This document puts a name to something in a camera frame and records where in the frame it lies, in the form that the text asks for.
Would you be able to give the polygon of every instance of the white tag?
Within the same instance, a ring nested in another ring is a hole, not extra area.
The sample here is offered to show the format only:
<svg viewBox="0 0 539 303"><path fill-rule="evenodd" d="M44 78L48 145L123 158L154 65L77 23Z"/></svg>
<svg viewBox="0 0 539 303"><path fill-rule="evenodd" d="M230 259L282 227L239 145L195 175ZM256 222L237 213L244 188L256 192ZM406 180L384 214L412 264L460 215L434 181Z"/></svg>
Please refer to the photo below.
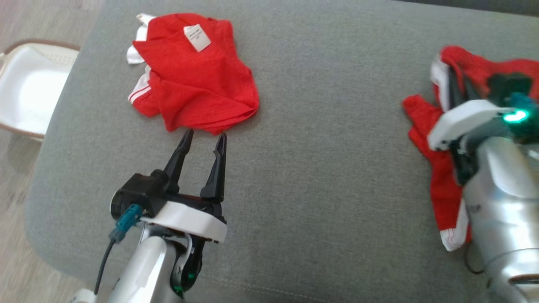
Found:
<svg viewBox="0 0 539 303"><path fill-rule="evenodd" d="M185 26L183 33L185 33L185 36L197 52L205 49L211 43L210 38L208 38L200 24Z"/></svg>

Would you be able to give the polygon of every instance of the gray couch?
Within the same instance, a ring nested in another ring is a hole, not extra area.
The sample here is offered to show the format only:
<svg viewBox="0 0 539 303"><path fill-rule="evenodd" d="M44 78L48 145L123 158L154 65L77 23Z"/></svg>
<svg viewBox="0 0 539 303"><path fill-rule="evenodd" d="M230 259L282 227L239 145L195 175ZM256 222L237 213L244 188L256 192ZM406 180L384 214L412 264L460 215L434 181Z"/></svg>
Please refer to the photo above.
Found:
<svg viewBox="0 0 539 303"><path fill-rule="evenodd" d="M493 60L539 59L537 18L389 0L110 1L82 48L39 155L26 230L55 268L93 281L114 227L110 198L162 168L183 134L126 96L143 66L125 52L140 12L229 19L260 93L228 131L229 232L207 245L190 302L470 302L486 278L441 244L430 166L400 102L433 100L430 63L446 44ZM180 186L198 194L216 137L197 131ZM140 232L113 249L105 283ZM480 264L475 254L474 262Z"/></svg>

